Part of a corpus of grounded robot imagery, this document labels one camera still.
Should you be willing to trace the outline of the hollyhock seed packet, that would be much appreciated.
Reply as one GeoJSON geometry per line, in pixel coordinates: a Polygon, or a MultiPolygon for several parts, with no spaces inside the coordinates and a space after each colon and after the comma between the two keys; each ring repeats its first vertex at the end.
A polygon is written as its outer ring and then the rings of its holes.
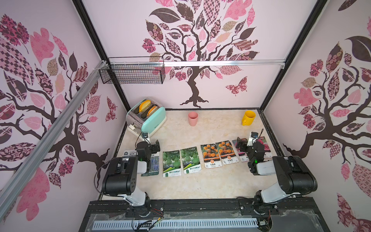
{"type": "Polygon", "coordinates": [[[237,151],[237,154],[238,154],[238,157],[239,157],[240,161],[241,162],[248,162],[249,158],[248,158],[247,154],[245,152],[240,151],[240,149],[237,148],[237,140],[233,140],[232,143],[233,143],[234,147],[236,148],[236,151],[237,151]]]}
{"type": "Polygon", "coordinates": [[[264,159],[267,160],[267,159],[271,159],[272,158],[272,152],[271,152],[271,149],[268,145],[268,142],[266,140],[266,138],[264,136],[261,136],[258,138],[257,140],[259,143],[263,144],[264,145],[264,159]]]}

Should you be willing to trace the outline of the hollyhock seed packet front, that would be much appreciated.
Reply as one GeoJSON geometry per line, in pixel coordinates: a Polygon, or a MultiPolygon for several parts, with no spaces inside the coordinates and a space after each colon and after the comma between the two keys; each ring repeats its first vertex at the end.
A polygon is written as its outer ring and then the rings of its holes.
{"type": "Polygon", "coordinates": [[[247,154],[245,152],[240,151],[240,149],[237,148],[237,140],[233,140],[232,143],[233,143],[234,147],[236,148],[236,151],[237,151],[237,154],[238,154],[238,157],[239,157],[240,161],[241,162],[248,162],[249,158],[248,158],[247,154]]]}

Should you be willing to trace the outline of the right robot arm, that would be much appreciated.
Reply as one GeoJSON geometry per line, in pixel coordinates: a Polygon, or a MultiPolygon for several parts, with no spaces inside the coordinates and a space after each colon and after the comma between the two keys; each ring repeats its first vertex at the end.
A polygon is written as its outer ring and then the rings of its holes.
{"type": "Polygon", "coordinates": [[[293,195],[306,195],[317,190],[314,175],[299,156],[273,156],[264,160],[265,146],[257,138],[237,138],[236,148],[248,157],[249,171],[255,176],[277,177],[277,182],[259,190],[254,197],[252,208],[264,215],[279,201],[293,195]]]}

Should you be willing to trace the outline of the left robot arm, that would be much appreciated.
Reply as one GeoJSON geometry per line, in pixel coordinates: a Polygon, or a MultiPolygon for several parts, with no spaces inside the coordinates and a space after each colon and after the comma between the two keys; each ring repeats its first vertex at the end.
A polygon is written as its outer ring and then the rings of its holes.
{"type": "Polygon", "coordinates": [[[96,183],[95,189],[104,196],[123,198],[141,217],[148,216],[151,212],[150,198],[136,187],[137,176],[149,174],[152,169],[158,171],[155,157],[158,157],[159,152],[158,140],[154,144],[147,140],[139,142],[134,155],[116,157],[106,162],[108,168],[101,189],[98,189],[96,183]]]}

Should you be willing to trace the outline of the green gourd packet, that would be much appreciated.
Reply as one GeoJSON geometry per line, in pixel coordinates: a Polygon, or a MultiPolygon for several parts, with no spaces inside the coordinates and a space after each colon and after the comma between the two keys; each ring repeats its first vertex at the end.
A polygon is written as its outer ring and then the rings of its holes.
{"type": "Polygon", "coordinates": [[[180,150],[164,151],[163,157],[163,177],[181,176],[180,150]]]}
{"type": "Polygon", "coordinates": [[[180,153],[184,174],[196,173],[202,169],[197,147],[181,149],[180,153]]]}

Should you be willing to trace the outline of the marigold seed packet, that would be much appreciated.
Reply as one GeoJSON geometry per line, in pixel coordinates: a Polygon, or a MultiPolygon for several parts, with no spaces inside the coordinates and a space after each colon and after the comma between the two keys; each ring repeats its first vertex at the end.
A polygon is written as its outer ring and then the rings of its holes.
{"type": "Polygon", "coordinates": [[[239,159],[236,156],[234,149],[232,147],[231,141],[222,141],[216,143],[216,149],[221,158],[223,165],[229,165],[238,163],[239,159]]]}
{"type": "Polygon", "coordinates": [[[201,150],[206,169],[222,167],[216,144],[201,145],[201,150]]]}

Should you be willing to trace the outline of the green gourd packet front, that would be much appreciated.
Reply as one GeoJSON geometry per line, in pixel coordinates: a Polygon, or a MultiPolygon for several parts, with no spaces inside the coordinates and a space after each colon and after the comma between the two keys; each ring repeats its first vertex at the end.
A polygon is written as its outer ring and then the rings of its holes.
{"type": "Polygon", "coordinates": [[[163,157],[163,177],[181,176],[180,150],[164,151],[163,157]]]}

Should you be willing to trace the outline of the lavender seed packet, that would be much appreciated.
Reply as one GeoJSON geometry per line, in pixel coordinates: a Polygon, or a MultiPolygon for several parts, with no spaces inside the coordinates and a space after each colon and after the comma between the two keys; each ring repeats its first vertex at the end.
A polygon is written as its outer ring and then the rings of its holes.
{"type": "Polygon", "coordinates": [[[137,156],[137,150],[135,149],[125,150],[122,155],[123,158],[130,158],[130,157],[135,157],[135,156],[137,156]]]}
{"type": "Polygon", "coordinates": [[[147,177],[147,176],[156,176],[159,174],[159,155],[160,153],[152,154],[151,159],[150,159],[150,169],[148,172],[141,174],[142,177],[147,177]]]}

